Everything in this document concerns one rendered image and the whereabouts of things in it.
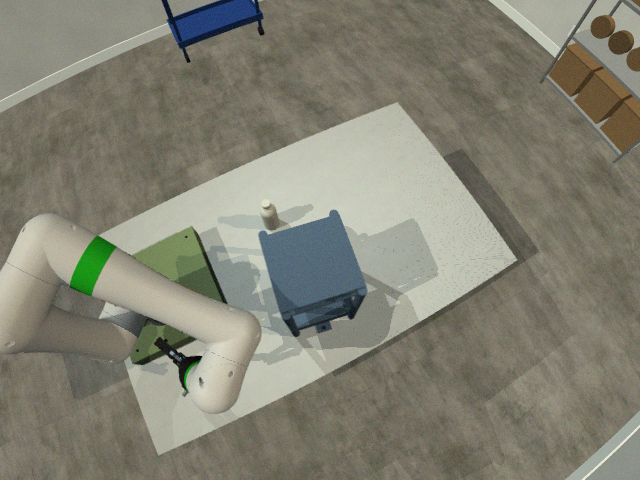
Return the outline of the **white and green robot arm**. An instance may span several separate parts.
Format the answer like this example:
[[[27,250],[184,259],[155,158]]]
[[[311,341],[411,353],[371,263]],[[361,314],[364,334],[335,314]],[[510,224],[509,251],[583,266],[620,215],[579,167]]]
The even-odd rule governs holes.
[[[99,319],[53,306],[61,285],[106,302]],[[188,289],[62,215],[41,214],[23,226],[0,271],[0,354],[118,364],[147,321],[206,344],[203,356],[180,368],[182,396],[190,393],[206,413],[229,410],[261,340],[252,313]]]

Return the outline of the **white plastic bottle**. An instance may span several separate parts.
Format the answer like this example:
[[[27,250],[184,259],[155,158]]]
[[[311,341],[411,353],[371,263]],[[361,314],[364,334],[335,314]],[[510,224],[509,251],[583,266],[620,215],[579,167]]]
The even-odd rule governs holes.
[[[260,214],[268,230],[275,230],[279,227],[279,219],[275,206],[268,199],[261,202]]]

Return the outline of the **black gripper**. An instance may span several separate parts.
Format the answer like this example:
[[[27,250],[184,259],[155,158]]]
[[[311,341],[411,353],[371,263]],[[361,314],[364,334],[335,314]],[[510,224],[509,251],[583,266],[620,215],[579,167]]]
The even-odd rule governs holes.
[[[166,341],[166,342],[165,342]],[[159,337],[154,345],[157,346],[160,350],[162,350],[170,359],[173,359],[173,363],[176,364],[180,370],[182,364],[190,357],[186,357],[181,352],[178,353],[177,350],[173,349],[169,344],[167,344],[167,339],[163,340]],[[177,356],[177,355],[178,356]],[[179,357],[180,356],[180,357]],[[177,364],[178,363],[178,364]]]

